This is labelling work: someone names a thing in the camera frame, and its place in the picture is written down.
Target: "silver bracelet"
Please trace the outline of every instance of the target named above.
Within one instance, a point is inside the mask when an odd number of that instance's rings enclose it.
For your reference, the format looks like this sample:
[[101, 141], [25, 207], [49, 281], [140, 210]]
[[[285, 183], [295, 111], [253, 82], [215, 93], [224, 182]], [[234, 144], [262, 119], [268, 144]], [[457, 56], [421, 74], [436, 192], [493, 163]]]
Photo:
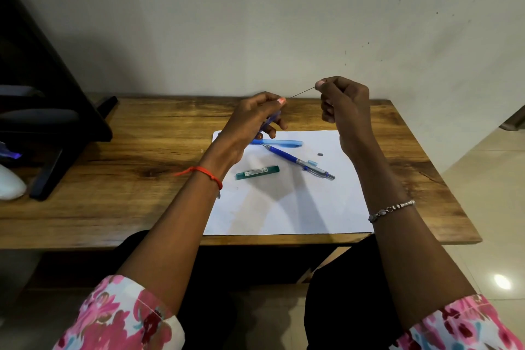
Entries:
[[411, 199], [410, 201], [408, 202], [404, 202], [404, 203], [398, 203], [397, 205], [392, 205], [392, 206], [389, 206], [388, 208], [386, 209], [381, 209], [379, 212], [377, 212], [376, 214], [371, 214], [369, 217], [368, 217], [368, 221], [370, 221], [371, 223], [375, 222], [379, 217], [381, 216], [384, 216], [385, 214], [387, 213], [392, 213], [394, 210], [397, 210], [397, 209], [402, 209], [404, 208], [405, 206], [410, 206], [410, 205], [413, 205], [415, 204], [416, 201], [414, 201], [413, 199]]

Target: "painted fingernail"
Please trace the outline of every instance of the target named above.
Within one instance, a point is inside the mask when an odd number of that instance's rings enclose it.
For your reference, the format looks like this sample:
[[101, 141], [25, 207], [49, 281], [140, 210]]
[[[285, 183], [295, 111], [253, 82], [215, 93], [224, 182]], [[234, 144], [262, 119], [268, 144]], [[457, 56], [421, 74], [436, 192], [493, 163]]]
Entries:
[[316, 82], [316, 89], [319, 89], [319, 86], [321, 86], [324, 82], [326, 82], [324, 79], [321, 79], [320, 81]]

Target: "green lead case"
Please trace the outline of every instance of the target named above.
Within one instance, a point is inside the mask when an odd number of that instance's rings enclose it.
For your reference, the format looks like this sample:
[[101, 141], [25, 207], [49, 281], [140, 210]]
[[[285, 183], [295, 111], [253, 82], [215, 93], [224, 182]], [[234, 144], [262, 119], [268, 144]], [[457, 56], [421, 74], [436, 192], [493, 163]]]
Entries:
[[279, 166], [270, 166], [254, 170], [247, 170], [235, 175], [235, 180], [249, 179], [251, 177], [264, 176], [265, 174], [279, 173]]

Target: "wooden desk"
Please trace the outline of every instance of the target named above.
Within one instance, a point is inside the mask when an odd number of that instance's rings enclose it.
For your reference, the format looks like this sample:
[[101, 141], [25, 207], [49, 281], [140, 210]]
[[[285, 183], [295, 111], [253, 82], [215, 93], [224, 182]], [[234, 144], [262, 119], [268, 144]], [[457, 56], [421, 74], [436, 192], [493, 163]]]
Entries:
[[[225, 125], [232, 97], [120, 98], [109, 115], [111, 142], [90, 144], [48, 200], [0, 204], [0, 249], [115, 247], [152, 227], [199, 161], [213, 131]], [[319, 100], [292, 99], [289, 130], [334, 129]], [[481, 238], [390, 101], [372, 102], [377, 140], [410, 197], [442, 243]], [[30, 182], [36, 170], [17, 169]], [[367, 234], [205, 236], [203, 245], [353, 243]]]

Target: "pink floral shirt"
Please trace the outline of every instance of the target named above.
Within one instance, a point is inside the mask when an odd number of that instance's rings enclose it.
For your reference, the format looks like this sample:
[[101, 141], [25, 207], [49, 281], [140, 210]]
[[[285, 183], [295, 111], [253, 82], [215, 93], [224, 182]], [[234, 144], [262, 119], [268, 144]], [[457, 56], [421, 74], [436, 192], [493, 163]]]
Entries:
[[[106, 277], [84, 301], [75, 324], [54, 350], [180, 350], [177, 317], [144, 287]], [[440, 308], [403, 334], [390, 350], [523, 350], [482, 295]]]

